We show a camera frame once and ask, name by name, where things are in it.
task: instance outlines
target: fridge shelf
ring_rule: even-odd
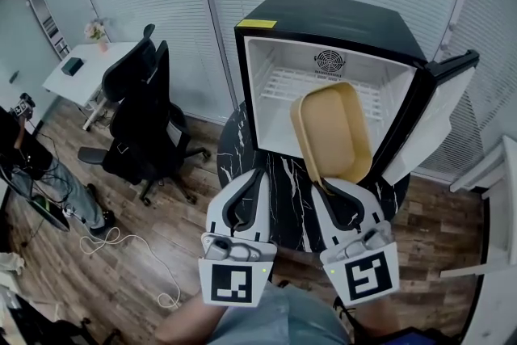
[[[349,82],[359,94],[364,115],[369,120],[382,120],[379,88],[367,83],[351,81],[327,74],[316,74],[299,69],[275,68],[261,92],[265,98],[295,101],[302,95],[332,82]]]

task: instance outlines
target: fan grille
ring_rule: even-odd
[[[319,68],[326,73],[338,72],[341,67],[345,65],[345,61],[341,55],[329,49],[321,51],[317,57],[314,57],[314,60],[317,62]]]

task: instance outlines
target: hand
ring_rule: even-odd
[[[227,309],[206,305],[199,292],[162,322],[156,330],[156,339],[170,345],[207,343]]]
[[[19,133],[16,137],[15,141],[15,148],[21,149],[22,148],[22,142],[23,142],[23,136],[25,135],[25,117],[20,116],[18,118],[18,124],[19,124]]]

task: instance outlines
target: shoe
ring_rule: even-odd
[[[115,214],[112,210],[104,210],[103,211],[103,217],[104,217],[104,226],[98,227],[96,229],[90,228],[90,232],[93,236],[102,236],[103,234],[107,233],[109,229],[111,229],[115,225]]]

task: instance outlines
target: open fridge door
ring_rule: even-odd
[[[388,184],[394,185],[419,166],[451,132],[449,117],[469,85],[478,62],[479,53],[469,50],[465,55],[426,65],[430,74],[426,82],[433,82],[435,89],[425,111],[382,174]]]

